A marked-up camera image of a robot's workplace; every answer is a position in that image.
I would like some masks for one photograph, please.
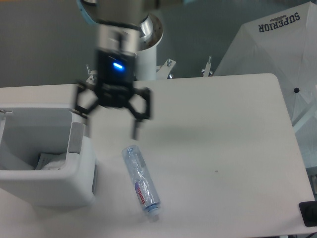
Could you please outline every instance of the white tabletop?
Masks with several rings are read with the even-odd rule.
[[[248,238],[316,232],[298,204],[313,200],[278,81],[272,74],[138,82],[154,92],[154,118],[130,139],[126,110],[99,108],[99,159],[90,207],[32,207],[0,190],[8,238]],[[69,103],[74,85],[0,89],[1,103]],[[144,216],[121,157],[140,146],[163,210]]]

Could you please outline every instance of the white bin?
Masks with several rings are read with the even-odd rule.
[[[56,170],[35,170],[41,153],[65,153]],[[83,119],[66,106],[0,107],[0,187],[38,206],[95,200],[97,158]]]

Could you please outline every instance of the plastic water bottle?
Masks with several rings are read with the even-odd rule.
[[[150,216],[157,215],[160,211],[160,199],[139,147],[132,145],[125,148],[122,150],[122,157],[142,209]]]

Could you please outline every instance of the blue led light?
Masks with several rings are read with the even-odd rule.
[[[124,71],[124,67],[118,63],[113,63],[114,69]]]

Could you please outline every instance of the bottle label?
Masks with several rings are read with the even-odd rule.
[[[135,183],[134,188],[135,188],[135,191],[136,191],[136,193],[138,195],[138,199],[139,199],[140,203],[142,205],[144,205],[144,203],[145,203],[144,196],[143,196],[143,194],[141,192],[141,189],[140,189],[140,186],[139,186],[138,182]]]

